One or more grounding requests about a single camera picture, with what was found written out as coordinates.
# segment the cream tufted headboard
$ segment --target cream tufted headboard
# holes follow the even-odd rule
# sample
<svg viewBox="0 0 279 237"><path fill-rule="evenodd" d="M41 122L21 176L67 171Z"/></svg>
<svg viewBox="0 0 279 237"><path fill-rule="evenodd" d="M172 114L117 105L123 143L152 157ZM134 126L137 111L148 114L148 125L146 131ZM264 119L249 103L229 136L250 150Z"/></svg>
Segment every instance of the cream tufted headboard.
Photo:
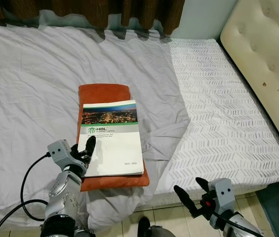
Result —
<svg viewBox="0 0 279 237"><path fill-rule="evenodd" d="M221 42L279 130L279 0L239 0Z"/></svg>

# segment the black cable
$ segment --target black cable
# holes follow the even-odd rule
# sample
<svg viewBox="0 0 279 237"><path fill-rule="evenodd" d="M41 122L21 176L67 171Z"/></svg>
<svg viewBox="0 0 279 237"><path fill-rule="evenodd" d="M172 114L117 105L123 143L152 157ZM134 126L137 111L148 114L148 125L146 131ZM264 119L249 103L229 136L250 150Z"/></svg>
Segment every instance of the black cable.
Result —
<svg viewBox="0 0 279 237"><path fill-rule="evenodd" d="M216 216L217 218L222 219L222 220L225 221L227 224L229 224L229 225L231 225L231 226L233 226L233 227L236 227L236 228L238 228L238 229L240 229L240 230L242 230L242 231L246 231L247 233L252 234L252 235L254 235L254 236L256 236L256 237L263 237L262 235L260 235L260 234L258 234L258 233L256 233L256 232L254 232L254 231L252 231L252 230L250 230L250 229L248 229L248 228L246 228L246 227L243 227L243 226L241 226L241 225L238 225L238 224L236 224L235 222L232 222L232 221L230 221L230 220L227 220L226 218L222 217L222 216L221 216L220 214L218 214L217 212L212 212L212 213L213 213L214 216Z"/></svg>
<svg viewBox="0 0 279 237"><path fill-rule="evenodd" d="M24 199L23 199L24 185L25 185L26 178L27 178L27 176L29 175L31 169L32 169L38 162L40 162L42 159L44 159L44 158L46 158L46 157L50 157L50 153L49 153L49 152L47 152L44 156L42 156L41 158L39 158L38 160L36 160L36 161L30 166L30 168L26 171L26 174L25 174L25 176L24 176L24 178L23 178L23 182L22 182L22 186L21 186L21 194L20 194L20 198L21 198L21 207L23 207L23 210L25 211L26 215L27 215L28 217L30 217L32 220L35 220L35 221L44 221L44 219L42 219L42 218L37 218L37 217L35 217L35 216L32 216L32 215L28 212L28 210L26 209L26 207L25 207L25 202L24 202Z"/></svg>
<svg viewBox="0 0 279 237"><path fill-rule="evenodd" d="M33 199L33 200L29 200L29 201L25 201L22 204L18 205L17 207L15 207L13 210L11 210L8 214L6 214L6 216L4 216L2 218L2 220L0 220L0 227L2 226L2 224L14 213L16 212L18 209L20 209L22 206L25 206L29 203L33 203L33 202L38 202L38 203L43 203L45 205L48 204L47 201L44 200L40 200L40 199Z"/></svg>

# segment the book cover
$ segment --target book cover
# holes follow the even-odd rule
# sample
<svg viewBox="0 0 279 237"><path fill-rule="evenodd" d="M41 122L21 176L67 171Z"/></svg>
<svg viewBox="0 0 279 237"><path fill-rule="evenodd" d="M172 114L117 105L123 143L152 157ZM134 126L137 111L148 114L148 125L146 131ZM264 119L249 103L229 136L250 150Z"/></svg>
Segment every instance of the book cover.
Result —
<svg viewBox="0 0 279 237"><path fill-rule="evenodd" d="M94 135L96 145L86 177L143 174L134 100L84 104L78 150Z"/></svg>

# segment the orange towel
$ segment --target orange towel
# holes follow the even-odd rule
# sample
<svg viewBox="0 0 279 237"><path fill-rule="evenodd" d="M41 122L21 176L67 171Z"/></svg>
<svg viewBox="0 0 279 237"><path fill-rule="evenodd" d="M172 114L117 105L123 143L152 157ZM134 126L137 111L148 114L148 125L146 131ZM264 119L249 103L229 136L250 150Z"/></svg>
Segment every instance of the orange towel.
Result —
<svg viewBox="0 0 279 237"><path fill-rule="evenodd" d="M88 84L79 86L79 120L78 137L79 141L83 104L110 103L116 101L130 100L128 86L119 84ZM144 163L144 174L124 176L102 176L82 179L81 191L95 189L142 187L149 185L149 177Z"/></svg>

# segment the brown curtain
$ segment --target brown curtain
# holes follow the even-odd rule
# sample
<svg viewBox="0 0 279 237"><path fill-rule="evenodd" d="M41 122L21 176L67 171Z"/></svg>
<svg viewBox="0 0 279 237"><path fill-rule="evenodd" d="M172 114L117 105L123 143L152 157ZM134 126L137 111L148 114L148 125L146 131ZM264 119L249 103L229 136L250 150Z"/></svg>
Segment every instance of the brown curtain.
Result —
<svg viewBox="0 0 279 237"><path fill-rule="evenodd" d="M179 26L184 0L0 0L0 19L3 8L20 19L39 15L39 10L52 10L58 16L81 14L90 24L105 28L108 15L121 13L121 24L128 26L131 17L137 17L144 29L153 26L154 19L161 21L166 35Z"/></svg>

